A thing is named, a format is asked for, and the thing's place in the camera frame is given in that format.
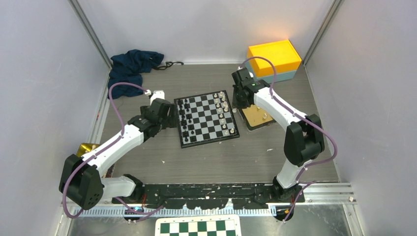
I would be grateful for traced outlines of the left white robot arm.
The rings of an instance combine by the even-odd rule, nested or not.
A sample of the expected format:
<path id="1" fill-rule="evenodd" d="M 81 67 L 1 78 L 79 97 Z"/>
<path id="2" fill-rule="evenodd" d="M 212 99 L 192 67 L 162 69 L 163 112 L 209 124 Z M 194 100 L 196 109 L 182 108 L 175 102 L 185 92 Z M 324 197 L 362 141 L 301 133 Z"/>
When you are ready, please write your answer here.
<path id="1" fill-rule="evenodd" d="M 81 157 L 70 155 L 64 162 L 59 185 L 63 200 L 70 199 L 83 210 L 117 197 L 126 202 L 139 202 L 144 195 L 139 179 L 130 174 L 120 177 L 104 177 L 104 174 L 133 148 L 161 130 L 175 127 L 175 108 L 175 104 L 156 98 L 149 106 L 142 106 L 141 113 L 104 144 Z"/>

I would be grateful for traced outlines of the dark blue cloth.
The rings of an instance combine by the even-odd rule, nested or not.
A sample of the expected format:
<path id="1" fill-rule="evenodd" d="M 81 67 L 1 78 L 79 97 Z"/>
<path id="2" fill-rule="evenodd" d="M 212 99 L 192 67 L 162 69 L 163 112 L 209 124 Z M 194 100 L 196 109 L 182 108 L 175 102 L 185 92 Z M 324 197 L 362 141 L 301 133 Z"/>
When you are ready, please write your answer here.
<path id="1" fill-rule="evenodd" d="M 163 54 L 141 50 L 130 50 L 125 54 L 112 56 L 113 65 L 109 73 L 108 88 L 120 82 L 142 86 L 142 74 L 151 72 L 163 59 Z"/>

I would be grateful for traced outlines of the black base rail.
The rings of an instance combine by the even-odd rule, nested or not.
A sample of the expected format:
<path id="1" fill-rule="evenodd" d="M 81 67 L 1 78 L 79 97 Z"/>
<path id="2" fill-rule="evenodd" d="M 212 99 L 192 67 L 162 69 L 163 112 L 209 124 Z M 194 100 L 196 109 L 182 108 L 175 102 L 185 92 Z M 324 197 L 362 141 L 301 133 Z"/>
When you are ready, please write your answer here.
<path id="1" fill-rule="evenodd" d="M 122 200 L 127 204 L 145 204 L 150 208 L 266 209 L 269 204 L 292 204 L 301 186 L 282 190 L 274 183 L 217 184 L 144 184 Z"/>

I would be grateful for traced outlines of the gold tin with brown pieces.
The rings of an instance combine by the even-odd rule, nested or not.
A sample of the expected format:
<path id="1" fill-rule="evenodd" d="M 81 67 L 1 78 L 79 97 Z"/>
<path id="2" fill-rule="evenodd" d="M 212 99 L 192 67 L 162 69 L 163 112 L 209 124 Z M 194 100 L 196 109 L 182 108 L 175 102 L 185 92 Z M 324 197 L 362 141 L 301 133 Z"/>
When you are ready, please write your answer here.
<path id="1" fill-rule="evenodd" d="M 84 155 L 85 153 L 88 153 L 94 149 L 96 149 L 97 147 L 99 147 L 100 144 L 92 144 L 92 143 L 81 143 L 77 152 L 76 152 L 76 156 L 81 157 L 82 155 Z M 115 164 L 111 165 L 107 171 L 104 173 L 103 177 L 112 177 L 113 172 L 115 169 Z"/>

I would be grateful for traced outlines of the gold tin tray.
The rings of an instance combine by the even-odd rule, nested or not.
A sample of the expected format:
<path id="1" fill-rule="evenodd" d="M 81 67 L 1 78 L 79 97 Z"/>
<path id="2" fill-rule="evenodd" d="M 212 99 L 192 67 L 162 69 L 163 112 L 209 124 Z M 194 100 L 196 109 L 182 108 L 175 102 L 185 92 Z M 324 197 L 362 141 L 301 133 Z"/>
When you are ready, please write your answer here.
<path id="1" fill-rule="evenodd" d="M 269 113 L 256 105 L 251 105 L 246 109 L 238 109 L 238 112 L 248 131 L 255 131 L 276 123 Z M 263 119 L 264 113 L 268 115 L 266 119 Z"/>

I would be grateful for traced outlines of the black and white chessboard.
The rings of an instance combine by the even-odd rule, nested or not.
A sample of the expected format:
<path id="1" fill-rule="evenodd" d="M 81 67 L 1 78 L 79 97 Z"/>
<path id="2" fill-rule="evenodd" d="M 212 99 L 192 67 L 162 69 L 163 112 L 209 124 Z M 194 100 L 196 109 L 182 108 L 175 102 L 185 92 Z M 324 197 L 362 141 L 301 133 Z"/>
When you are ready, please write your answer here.
<path id="1" fill-rule="evenodd" d="M 228 104 L 228 112 L 224 112 L 222 98 L 219 97 L 220 92 L 224 93 L 226 103 Z M 224 118 L 220 118 L 215 100 L 219 99 L 220 108 L 223 110 Z M 182 105 L 178 105 L 178 100 L 182 101 Z M 221 142 L 225 140 L 240 137 L 238 126 L 234 118 L 232 107 L 225 90 L 209 92 L 199 95 L 180 97 L 174 99 L 177 115 L 177 127 L 179 131 L 179 141 L 181 148 L 190 148 L 199 145 Z M 229 135 L 225 136 L 224 132 L 228 130 Z"/>

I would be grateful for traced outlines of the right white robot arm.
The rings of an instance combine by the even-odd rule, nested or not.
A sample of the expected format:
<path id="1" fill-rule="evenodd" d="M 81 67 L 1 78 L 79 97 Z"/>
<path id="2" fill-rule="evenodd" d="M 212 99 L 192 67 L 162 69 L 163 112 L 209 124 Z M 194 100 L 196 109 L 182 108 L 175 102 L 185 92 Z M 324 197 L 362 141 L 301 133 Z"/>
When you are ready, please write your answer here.
<path id="1" fill-rule="evenodd" d="M 321 120 L 315 114 L 308 116 L 295 109 L 270 84 L 254 80 L 246 68 L 232 73 L 232 78 L 232 105 L 239 109 L 260 107 L 285 131 L 286 161 L 272 184 L 274 198 L 285 202 L 295 191 L 301 171 L 325 149 Z"/>

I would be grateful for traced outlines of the orange and teal box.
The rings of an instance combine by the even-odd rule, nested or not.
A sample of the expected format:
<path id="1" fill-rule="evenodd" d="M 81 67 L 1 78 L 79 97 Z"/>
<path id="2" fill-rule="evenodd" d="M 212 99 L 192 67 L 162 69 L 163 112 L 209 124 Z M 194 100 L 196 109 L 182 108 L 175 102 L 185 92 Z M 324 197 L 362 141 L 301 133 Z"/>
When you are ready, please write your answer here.
<path id="1" fill-rule="evenodd" d="M 245 67 L 255 80 L 267 83 L 292 79 L 302 60 L 291 42 L 286 40 L 248 47 Z"/>

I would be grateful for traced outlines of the green checkered calibration board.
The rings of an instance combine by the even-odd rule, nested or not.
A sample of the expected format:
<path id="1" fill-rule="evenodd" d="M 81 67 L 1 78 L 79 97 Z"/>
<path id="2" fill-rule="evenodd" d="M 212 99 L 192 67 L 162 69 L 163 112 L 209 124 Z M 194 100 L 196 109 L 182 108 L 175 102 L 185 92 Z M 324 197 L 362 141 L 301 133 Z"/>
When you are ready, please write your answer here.
<path id="1" fill-rule="evenodd" d="M 240 217 L 236 214 L 160 218 L 156 236 L 240 236 Z"/>

